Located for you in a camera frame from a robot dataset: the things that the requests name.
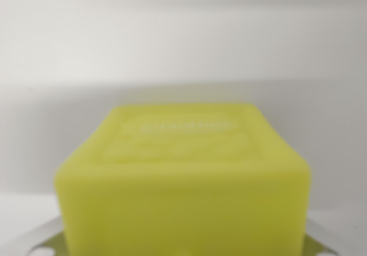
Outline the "black silver gripper right finger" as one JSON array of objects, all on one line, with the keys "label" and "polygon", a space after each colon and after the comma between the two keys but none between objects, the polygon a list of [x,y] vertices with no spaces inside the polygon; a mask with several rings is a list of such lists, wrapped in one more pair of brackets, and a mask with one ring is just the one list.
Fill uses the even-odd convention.
[{"label": "black silver gripper right finger", "polygon": [[303,255],[342,255],[338,248],[338,238],[312,219],[307,219],[304,236]]}]

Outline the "black silver gripper left finger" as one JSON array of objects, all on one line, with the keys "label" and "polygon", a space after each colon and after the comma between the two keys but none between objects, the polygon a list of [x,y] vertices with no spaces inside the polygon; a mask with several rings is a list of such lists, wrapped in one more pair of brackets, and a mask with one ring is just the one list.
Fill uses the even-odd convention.
[{"label": "black silver gripper left finger", "polygon": [[69,255],[60,216],[36,228],[31,237],[27,255]]}]

